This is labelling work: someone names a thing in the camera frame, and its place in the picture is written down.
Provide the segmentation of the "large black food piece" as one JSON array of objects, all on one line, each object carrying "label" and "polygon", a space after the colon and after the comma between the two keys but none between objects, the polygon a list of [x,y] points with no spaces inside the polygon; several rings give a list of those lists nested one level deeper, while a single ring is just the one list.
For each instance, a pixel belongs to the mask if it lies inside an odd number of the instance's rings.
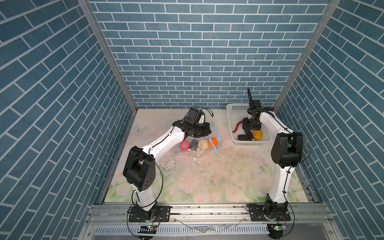
[{"label": "large black food piece", "polygon": [[239,141],[252,141],[254,138],[248,135],[238,135]]}]

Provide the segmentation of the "pink round food ball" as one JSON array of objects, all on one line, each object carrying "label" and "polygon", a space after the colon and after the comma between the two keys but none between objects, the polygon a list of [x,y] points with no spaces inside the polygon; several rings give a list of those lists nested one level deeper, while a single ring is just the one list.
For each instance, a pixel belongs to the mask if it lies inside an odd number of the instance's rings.
[{"label": "pink round food ball", "polygon": [[182,141],[180,148],[182,151],[188,151],[190,149],[190,142],[187,140]]}]

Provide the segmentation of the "cream white food ball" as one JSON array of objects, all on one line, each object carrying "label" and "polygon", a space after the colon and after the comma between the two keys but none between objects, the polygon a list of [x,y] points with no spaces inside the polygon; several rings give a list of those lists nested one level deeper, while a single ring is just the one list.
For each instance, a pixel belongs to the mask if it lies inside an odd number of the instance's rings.
[{"label": "cream white food ball", "polygon": [[209,148],[208,141],[205,139],[201,139],[198,143],[198,148],[201,151],[207,150]]}]

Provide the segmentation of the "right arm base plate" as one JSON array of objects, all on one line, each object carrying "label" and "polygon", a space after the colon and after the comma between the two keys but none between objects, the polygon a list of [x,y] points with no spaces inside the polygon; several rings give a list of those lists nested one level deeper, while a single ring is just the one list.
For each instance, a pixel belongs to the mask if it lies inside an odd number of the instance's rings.
[{"label": "right arm base plate", "polygon": [[246,210],[250,214],[252,222],[276,222],[290,221],[291,216],[288,211],[288,204],[247,204]]}]

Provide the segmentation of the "clear zip top bag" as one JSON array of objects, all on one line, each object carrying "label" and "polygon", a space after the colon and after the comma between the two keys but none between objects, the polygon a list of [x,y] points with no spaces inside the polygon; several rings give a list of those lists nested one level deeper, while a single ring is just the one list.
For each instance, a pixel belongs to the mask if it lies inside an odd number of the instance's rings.
[{"label": "clear zip top bag", "polygon": [[187,129],[187,137],[172,147],[165,156],[200,160],[217,155],[222,144],[214,122],[194,124]]}]

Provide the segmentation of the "small black food ball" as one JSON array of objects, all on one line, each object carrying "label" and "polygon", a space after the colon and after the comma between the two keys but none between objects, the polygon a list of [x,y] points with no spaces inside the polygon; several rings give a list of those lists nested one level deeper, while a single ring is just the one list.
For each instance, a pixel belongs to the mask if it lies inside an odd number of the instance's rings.
[{"label": "small black food ball", "polygon": [[199,144],[199,142],[196,139],[193,139],[190,142],[190,150],[191,151],[197,151],[198,150],[198,144]]}]

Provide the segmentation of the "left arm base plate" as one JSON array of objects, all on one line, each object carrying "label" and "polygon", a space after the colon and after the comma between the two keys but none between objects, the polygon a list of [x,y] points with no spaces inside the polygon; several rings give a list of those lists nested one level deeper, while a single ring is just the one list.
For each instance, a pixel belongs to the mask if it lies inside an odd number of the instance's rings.
[{"label": "left arm base plate", "polygon": [[128,221],[130,223],[169,222],[170,215],[171,206],[154,205],[149,211],[133,206],[129,210]]}]

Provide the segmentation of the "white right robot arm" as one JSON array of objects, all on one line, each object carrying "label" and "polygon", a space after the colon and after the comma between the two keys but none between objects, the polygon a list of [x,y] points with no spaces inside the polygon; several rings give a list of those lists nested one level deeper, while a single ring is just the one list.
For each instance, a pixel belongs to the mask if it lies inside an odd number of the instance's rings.
[{"label": "white right robot arm", "polygon": [[286,212],[288,210],[287,191],[289,181],[295,167],[303,157],[303,135],[294,132],[282,123],[278,117],[262,107],[259,100],[249,100],[248,118],[243,119],[244,135],[239,139],[255,140],[254,131],[260,131],[265,126],[275,136],[271,150],[271,158],[275,163],[273,185],[265,201],[265,213]]}]

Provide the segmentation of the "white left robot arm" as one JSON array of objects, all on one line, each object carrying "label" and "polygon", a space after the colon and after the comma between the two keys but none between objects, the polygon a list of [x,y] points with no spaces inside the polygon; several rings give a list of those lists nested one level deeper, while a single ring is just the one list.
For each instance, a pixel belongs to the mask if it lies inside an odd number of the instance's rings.
[{"label": "white left robot arm", "polygon": [[186,138],[198,139],[211,133],[211,125],[208,122],[190,124],[186,120],[178,120],[173,122],[172,127],[154,142],[130,149],[123,168],[123,176],[136,191],[137,205],[141,209],[148,212],[157,203],[158,198],[154,197],[152,191],[152,183],[158,167],[157,161]]}]

